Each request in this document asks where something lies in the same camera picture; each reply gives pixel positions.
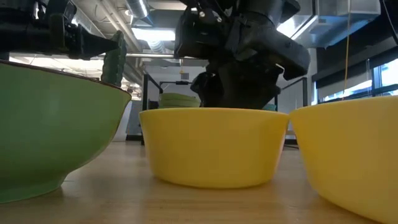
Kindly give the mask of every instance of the glass wall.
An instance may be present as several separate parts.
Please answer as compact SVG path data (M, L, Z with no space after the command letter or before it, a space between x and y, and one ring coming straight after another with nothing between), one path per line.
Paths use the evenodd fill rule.
M366 64L366 72L347 79L347 89L344 89L344 81L332 83L318 90L319 103L327 103L341 100L367 98L373 96L398 95L398 58L369 68L369 60Z
M378 83L378 85L376 85L376 88L398 84L398 58L389 63L385 63L380 67L376 67L374 73L378 74L375 76L376 83ZM398 90L389 91L387 93L383 93L383 95L396 96L398 95Z

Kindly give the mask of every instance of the green bowl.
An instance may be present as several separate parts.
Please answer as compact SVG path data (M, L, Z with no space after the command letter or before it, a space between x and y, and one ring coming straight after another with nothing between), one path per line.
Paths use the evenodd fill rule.
M163 93L160 96L159 108L199 107L200 101L195 97L178 93Z
M89 78L0 61L0 203L57 189L111 142L131 96Z

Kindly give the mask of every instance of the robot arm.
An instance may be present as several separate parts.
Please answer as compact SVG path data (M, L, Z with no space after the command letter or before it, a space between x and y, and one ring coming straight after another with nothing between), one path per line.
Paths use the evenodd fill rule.
M118 47L118 43L73 24L75 14L76 6L69 0L49 0L48 4L44 0L0 0L0 52L89 60Z
M205 107L261 109L286 80L307 74L308 51L276 27L299 12L294 0L181 0L175 55L207 59L191 89Z

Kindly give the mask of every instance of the metal frame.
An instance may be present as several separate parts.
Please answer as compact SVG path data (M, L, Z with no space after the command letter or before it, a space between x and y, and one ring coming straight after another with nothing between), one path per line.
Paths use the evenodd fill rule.
M276 111L278 111L278 96L275 96L275 98L274 98L274 104L275 104L275 106L276 106Z
M103 58L105 54L100 54L97 58ZM157 59L184 59L184 60L202 60L194 57L176 57L173 54L154 54L154 53L142 53L142 52L131 52L127 53L126 57L133 58L157 58Z
M148 110L148 83L151 81L158 89L159 94L163 93L162 87L149 75L144 74L144 84L142 86L142 111Z
M148 84L152 82L158 89L159 93L163 93L162 87L149 75L144 74L144 83L142 85L142 111L148 110ZM127 141L141 141L141 145L145 145L144 136L127 135Z
M372 71L372 90L375 90L377 88L382 87L381 66L377 66L376 68L373 68L371 71Z

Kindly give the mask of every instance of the window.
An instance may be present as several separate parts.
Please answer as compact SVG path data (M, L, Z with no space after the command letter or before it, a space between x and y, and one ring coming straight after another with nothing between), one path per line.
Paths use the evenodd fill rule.
M380 87L398 84L398 59L380 66ZM398 95L398 90L387 92L383 95Z
M311 105L317 105L318 104L318 89L317 89L317 83L313 83L313 100L311 102Z
M344 92L340 91L338 93L326 96L323 101L329 101L329 100L335 100L337 98L342 98L342 97L347 97L347 96L351 96L352 94L355 93L362 93L364 91L371 91L372 90L372 80L368 80L365 82L362 82L356 86L353 86L351 88L346 89Z

